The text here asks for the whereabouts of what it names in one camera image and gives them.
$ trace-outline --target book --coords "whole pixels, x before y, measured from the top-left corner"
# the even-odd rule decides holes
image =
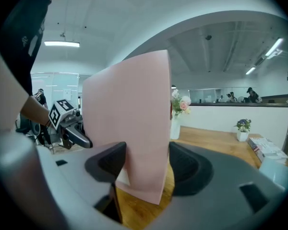
[[[261,162],[268,157],[276,162],[286,163],[288,156],[267,138],[250,138],[248,143]]]

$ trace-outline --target pink folder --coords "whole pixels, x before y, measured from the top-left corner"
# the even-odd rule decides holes
[[[94,146],[127,143],[126,162],[116,186],[159,204],[170,134],[168,52],[139,55],[86,79],[83,120]]]

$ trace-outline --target arched ceiling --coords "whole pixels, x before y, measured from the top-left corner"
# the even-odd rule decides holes
[[[171,59],[171,73],[174,76],[205,72],[226,72],[243,76],[278,38],[283,38],[284,42],[279,47],[283,53],[277,58],[288,58],[287,20],[259,12],[247,11],[242,14],[245,15],[244,21],[208,24],[165,40],[163,33],[160,33],[127,58],[167,49]],[[176,26],[185,28],[185,23],[181,22]],[[275,59],[276,57],[266,61],[271,63]]]
[[[150,38],[180,22],[220,11],[257,11],[285,18],[272,0],[53,0],[43,40],[62,40],[60,34],[65,31],[67,41],[78,41],[81,46],[42,44],[33,71],[41,71],[43,62],[68,61],[75,65],[73,72],[78,72],[76,66],[81,64],[82,74],[93,74],[120,62]],[[226,20],[239,21],[236,17]],[[216,16],[208,22],[224,21]],[[59,69],[53,71],[62,71],[63,66],[57,64]]]

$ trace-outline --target flower vase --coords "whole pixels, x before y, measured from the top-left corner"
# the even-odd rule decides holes
[[[248,132],[241,132],[238,130],[238,132],[237,132],[237,140],[238,141],[246,141],[248,137],[249,137]]]
[[[177,140],[179,139],[179,134],[180,134],[180,118],[179,115],[178,116],[173,115],[170,138],[172,140]]]

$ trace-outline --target white counter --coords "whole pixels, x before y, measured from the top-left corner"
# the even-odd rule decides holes
[[[288,132],[288,107],[265,106],[190,106],[180,124],[186,127],[236,132],[240,119],[250,119],[251,133],[260,134],[283,148]]]

